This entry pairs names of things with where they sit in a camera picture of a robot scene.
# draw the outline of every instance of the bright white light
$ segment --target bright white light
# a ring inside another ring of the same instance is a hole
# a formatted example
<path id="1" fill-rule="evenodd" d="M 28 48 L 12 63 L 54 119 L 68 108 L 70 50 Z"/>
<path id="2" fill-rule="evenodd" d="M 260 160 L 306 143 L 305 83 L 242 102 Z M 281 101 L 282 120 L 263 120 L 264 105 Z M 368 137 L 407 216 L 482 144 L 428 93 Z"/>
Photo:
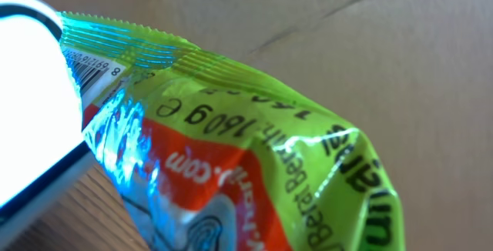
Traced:
<path id="1" fill-rule="evenodd" d="M 81 103 L 58 42 L 25 16 L 0 19 L 0 206 L 82 141 Z"/>

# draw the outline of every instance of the wooden surface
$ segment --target wooden surface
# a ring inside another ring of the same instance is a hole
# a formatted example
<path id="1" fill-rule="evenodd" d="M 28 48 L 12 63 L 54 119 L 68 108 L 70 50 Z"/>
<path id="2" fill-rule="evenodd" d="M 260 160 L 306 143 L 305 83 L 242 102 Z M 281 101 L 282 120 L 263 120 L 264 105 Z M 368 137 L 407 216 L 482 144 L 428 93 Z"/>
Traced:
<path id="1" fill-rule="evenodd" d="M 491 249 L 491 0 L 46 0 L 188 38 L 361 127 L 401 195 L 409 250 Z M 92 170 L 12 250 L 141 250 Z"/>

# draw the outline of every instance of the white label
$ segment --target white label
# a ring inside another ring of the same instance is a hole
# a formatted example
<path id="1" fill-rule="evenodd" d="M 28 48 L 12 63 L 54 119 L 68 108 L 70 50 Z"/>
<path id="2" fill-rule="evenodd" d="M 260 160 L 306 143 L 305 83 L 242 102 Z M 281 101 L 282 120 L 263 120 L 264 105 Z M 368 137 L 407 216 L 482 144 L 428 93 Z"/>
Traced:
<path id="1" fill-rule="evenodd" d="M 69 47 L 64 47 L 62 50 L 80 86 L 83 109 L 86 109 L 125 70 L 125 66 L 111 59 Z"/>

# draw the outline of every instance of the brown surface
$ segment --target brown surface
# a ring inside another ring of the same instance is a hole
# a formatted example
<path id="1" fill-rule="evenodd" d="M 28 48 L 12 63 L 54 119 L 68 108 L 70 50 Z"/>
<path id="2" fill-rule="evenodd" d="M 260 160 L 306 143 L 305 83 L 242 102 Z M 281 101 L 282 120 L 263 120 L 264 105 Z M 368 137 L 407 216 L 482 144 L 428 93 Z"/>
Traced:
<path id="1" fill-rule="evenodd" d="M 369 135 L 401 194 L 409 250 L 491 248 L 491 0 L 46 1 L 152 25 L 269 72 Z M 112 190 L 90 175 L 12 250 L 144 249 L 120 204 L 90 194 L 94 180 Z M 80 206 L 95 200 L 104 208 Z"/>

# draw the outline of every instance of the candy bag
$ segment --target candy bag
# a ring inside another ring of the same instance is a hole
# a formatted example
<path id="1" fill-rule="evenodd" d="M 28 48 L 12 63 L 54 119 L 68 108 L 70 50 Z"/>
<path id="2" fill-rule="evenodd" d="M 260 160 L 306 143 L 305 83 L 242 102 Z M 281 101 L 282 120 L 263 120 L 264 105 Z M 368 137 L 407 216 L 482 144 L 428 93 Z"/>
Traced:
<path id="1" fill-rule="evenodd" d="M 361 130 L 185 39 L 60 16 L 86 142 L 152 250 L 404 249 Z"/>

